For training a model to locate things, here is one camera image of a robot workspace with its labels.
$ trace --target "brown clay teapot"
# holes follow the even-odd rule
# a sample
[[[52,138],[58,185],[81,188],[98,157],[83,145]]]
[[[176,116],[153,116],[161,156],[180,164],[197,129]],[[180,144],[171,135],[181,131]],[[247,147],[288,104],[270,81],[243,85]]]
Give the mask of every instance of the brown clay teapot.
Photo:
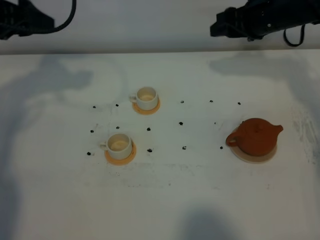
[[[225,142],[230,147],[238,146],[251,156],[264,156],[274,149],[278,135],[283,129],[281,125],[272,125],[264,119],[251,118],[242,122]]]

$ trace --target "teapot handle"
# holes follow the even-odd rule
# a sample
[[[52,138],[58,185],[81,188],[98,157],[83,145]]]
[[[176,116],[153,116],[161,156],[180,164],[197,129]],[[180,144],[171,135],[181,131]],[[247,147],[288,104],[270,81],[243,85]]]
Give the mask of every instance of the teapot handle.
[[[236,141],[232,141],[234,140],[236,137],[240,137],[241,133],[239,131],[235,131],[233,133],[231,133],[225,140],[225,143],[229,146],[229,147],[236,147],[237,142]]]

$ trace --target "white wall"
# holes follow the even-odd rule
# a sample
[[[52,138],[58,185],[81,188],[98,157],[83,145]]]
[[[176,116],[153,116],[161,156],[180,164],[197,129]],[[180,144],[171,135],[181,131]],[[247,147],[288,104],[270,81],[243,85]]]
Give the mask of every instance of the white wall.
[[[63,23],[72,0],[31,0]],[[240,7],[246,0],[77,0],[73,22],[65,30],[0,41],[0,54],[175,52],[287,48],[282,32],[263,40],[210,37],[216,14],[227,7]],[[298,28],[288,31],[299,41]],[[307,25],[301,48],[320,46],[320,26]]]

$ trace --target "white table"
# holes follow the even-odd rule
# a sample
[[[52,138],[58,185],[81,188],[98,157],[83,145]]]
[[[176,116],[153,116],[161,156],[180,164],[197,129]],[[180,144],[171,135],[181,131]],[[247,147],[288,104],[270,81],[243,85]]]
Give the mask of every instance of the white table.
[[[319,62],[319,50],[0,56],[0,239],[318,240]],[[128,101],[143,86],[159,93],[153,115]],[[270,162],[225,145],[249,118],[284,128]],[[137,146],[126,166],[98,147],[114,132]]]

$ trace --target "black cable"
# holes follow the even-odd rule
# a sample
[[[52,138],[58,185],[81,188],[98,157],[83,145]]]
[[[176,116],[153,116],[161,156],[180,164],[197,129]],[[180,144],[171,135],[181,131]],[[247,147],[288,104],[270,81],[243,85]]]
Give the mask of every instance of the black cable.
[[[285,41],[285,43],[286,43],[288,46],[293,47],[293,48],[296,48],[296,47],[300,46],[300,45],[304,42],[304,40],[305,40],[305,27],[306,27],[305,24],[303,24],[303,25],[301,26],[301,30],[300,30],[300,41],[299,41],[298,44],[294,44],[294,43],[289,42],[289,40],[288,40],[288,38],[287,38],[287,35],[286,35],[286,30],[287,30],[287,29],[285,29],[285,30],[283,31],[283,40]]]
[[[76,8],[77,8],[77,0],[72,0],[72,7],[71,7],[71,12],[67,20],[61,24],[60,26],[51,28],[51,29],[37,29],[37,28],[25,28],[22,26],[12,26],[9,24],[5,23],[0,23],[0,27],[4,27],[7,29],[11,29],[14,31],[19,31],[19,32],[27,32],[28,34],[52,34],[61,31],[62,29],[66,28],[72,21],[72,19],[75,16],[76,13]]]

